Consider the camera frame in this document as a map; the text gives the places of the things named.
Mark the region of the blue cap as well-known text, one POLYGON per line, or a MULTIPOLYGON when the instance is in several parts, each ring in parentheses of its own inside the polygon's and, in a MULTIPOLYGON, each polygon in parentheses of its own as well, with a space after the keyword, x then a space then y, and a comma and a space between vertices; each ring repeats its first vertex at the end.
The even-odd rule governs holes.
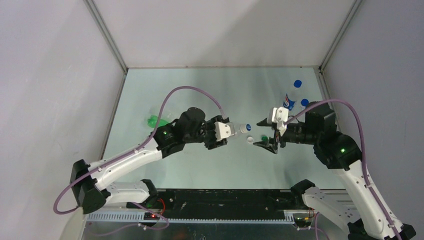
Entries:
POLYGON ((303 82, 301 80, 297 79, 297 80, 294 81, 293 86, 295 88, 300 88, 302 86, 302 83, 303 82))
POLYGON ((304 98, 300 101, 300 105, 304 108, 306 108, 309 105, 309 103, 310 103, 309 100, 306 99, 306 98, 304 98))

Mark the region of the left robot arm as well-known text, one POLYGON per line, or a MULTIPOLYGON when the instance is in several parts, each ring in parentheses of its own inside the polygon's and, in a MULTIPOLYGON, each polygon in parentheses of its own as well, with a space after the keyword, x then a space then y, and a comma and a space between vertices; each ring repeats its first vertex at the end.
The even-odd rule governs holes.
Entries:
POLYGON ((135 202, 153 208, 158 192, 149 179, 133 183, 117 182, 120 177, 149 163, 182 151, 187 144, 204 144, 212 150, 228 143, 234 135, 229 118, 217 115, 206 120, 196 107, 183 112, 179 118, 152 132, 146 144, 139 144, 121 155, 86 163, 83 159, 72 166, 72 193, 83 214, 93 213, 105 205, 135 202))

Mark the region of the Pepsi label clear bottle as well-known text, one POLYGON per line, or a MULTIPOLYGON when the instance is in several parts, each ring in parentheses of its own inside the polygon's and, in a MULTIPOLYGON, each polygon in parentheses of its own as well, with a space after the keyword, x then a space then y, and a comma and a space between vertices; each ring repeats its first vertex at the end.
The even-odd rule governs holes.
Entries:
POLYGON ((283 94, 282 106, 291 111, 299 98, 300 88, 294 87, 294 82, 290 84, 289 88, 283 94))

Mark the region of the green cap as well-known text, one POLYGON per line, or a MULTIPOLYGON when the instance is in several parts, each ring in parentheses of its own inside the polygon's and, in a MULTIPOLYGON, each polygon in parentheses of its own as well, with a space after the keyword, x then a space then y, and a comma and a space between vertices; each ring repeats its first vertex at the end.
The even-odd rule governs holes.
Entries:
POLYGON ((268 141, 269 140, 269 137, 268 136, 266 136, 266 135, 262 135, 261 136, 261 141, 268 141))

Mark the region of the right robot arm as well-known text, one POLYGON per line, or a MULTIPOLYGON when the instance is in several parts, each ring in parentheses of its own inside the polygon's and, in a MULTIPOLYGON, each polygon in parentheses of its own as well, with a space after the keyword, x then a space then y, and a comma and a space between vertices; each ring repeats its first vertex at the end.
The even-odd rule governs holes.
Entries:
POLYGON ((355 142, 338 131, 330 100, 311 102, 301 114, 305 120, 296 122, 286 108, 273 107, 258 125, 270 127, 274 135, 258 141, 256 146, 276 154, 288 143, 312 145, 317 159, 343 184, 354 208, 325 196, 307 179, 291 188, 291 204, 297 209, 314 209, 344 231, 350 240, 412 239, 416 235, 414 227, 395 216, 372 180, 364 140, 355 142))

